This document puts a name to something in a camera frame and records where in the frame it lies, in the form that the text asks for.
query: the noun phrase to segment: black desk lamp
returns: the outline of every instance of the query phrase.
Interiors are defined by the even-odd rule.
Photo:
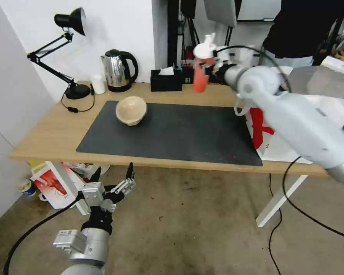
[[[54,41],[48,43],[47,45],[44,45],[42,48],[39,48],[38,50],[29,53],[27,57],[30,61],[41,66],[45,70],[49,71],[50,73],[54,74],[58,78],[68,83],[68,88],[65,91],[65,95],[68,99],[84,98],[91,93],[91,90],[87,85],[77,84],[74,82],[74,79],[72,77],[66,76],[58,71],[55,71],[51,67],[41,62],[41,58],[45,57],[46,55],[49,55],[50,53],[56,51],[62,46],[65,46],[73,40],[73,33],[70,32],[70,28],[73,28],[76,32],[85,36],[84,28],[86,27],[86,17],[84,10],[83,8],[77,8],[72,13],[70,13],[70,15],[57,14],[54,17],[54,20],[56,25],[61,27],[65,33],[59,38],[56,38]],[[45,50],[45,48],[59,41],[62,38],[65,38],[67,41],[53,49]]]

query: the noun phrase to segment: lamp arm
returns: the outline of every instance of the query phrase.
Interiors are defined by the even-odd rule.
[[[66,38],[66,42],[64,42],[63,44],[55,47],[54,49],[48,50],[46,51],[46,53],[44,53],[41,56],[38,56],[37,54],[41,53],[44,51],[45,48],[47,48],[48,46],[52,45],[53,43],[59,41],[62,38]],[[57,76],[58,78],[60,78],[61,80],[65,81],[66,83],[68,83],[69,85],[76,85],[76,83],[74,82],[73,78],[69,78],[66,77],[65,75],[63,75],[62,73],[52,69],[50,66],[44,64],[43,62],[41,62],[41,58],[45,57],[46,55],[58,50],[59,48],[69,44],[73,39],[73,34],[71,32],[65,32],[63,35],[61,35],[60,37],[56,38],[55,40],[51,41],[50,43],[48,43],[47,45],[44,45],[43,47],[39,48],[38,50],[31,52],[27,55],[28,59],[30,61],[32,61],[33,63],[37,64],[38,66],[44,68],[46,71],[49,71],[50,73],[54,74],[55,76]]]

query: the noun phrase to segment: concrete floor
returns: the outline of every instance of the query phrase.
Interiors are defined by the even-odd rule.
[[[112,166],[104,184],[123,179]],[[276,274],[268,252],[275,216],[264,228],[255,217],[270,200],[269,177],[219,171],[135,168],[136,188],[114,214],[106,274]],[[273,189],[280,175],[273,176]],[[344,232],[344,186],[308,178],[293,195],[302,209]],[[21,197],[0,219],[0,274],[13,243],[54,212],[44,202]],[[344,275],[344,238],[302,216],[288,204],[272,250],[282,274]],[[63,229],[86,220],[70,209],[37,229],[14,254],[11,274],[61,274],[70,261],[52,242]]]

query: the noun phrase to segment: ceramic bowl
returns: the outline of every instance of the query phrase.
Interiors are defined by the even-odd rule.
[[[126,97],[116,105],[118,120],[128,126],[137,125],[145,116],[147,106],[141,97]]]

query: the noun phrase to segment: black tissue box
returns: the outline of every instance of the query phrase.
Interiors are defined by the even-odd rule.
[[[161,70],[151,70],[150,72],[150,90],[152,92],[167,92],[182,90],[182,72],[173,70],[174,75],[161,76]]]

